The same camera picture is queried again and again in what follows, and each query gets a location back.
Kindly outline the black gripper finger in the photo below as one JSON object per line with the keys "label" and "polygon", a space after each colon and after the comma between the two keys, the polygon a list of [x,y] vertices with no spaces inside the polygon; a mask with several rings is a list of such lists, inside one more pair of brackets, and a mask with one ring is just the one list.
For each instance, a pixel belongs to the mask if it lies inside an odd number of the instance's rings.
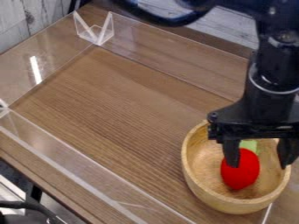
{"label": "black gripper finger", "polygon": [[239,159],[240,159],[240,152],[239,152],[239,139],[230,139],[226,140],[223,143],[223,154],[227,161],[227,164],[232,168],[239,167]]}
{"label": "black gripper finger", "polygon": [[299,138],[283,138],[276,146],[280,167],[284,169],[299,158]]}

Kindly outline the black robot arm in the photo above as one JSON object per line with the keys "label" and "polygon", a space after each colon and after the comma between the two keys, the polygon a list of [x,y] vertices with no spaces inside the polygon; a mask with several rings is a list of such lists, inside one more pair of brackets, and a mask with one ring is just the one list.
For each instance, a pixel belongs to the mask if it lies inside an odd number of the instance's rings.
{"label": "black robot arm", "polygon": [[299,158],[299,0],[176,0],[206,12],[216,6],[250,15],[259,46],[247,65],[242,98],[208,113],[208,138],[223,147],[231,167],[239,166],[244,139],[276,138],[282,167]]}

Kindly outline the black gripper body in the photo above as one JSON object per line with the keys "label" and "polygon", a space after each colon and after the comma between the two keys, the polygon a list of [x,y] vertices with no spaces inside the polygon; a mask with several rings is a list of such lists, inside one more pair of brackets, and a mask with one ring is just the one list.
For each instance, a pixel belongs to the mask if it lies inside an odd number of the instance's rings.
{"label": "black gripper body", "polygon": [[271,85],[251,64],[242,98],[208,113],[208,139],[219,144],[252,138],[299,139],[298,93],[299,85],[289,90]]}

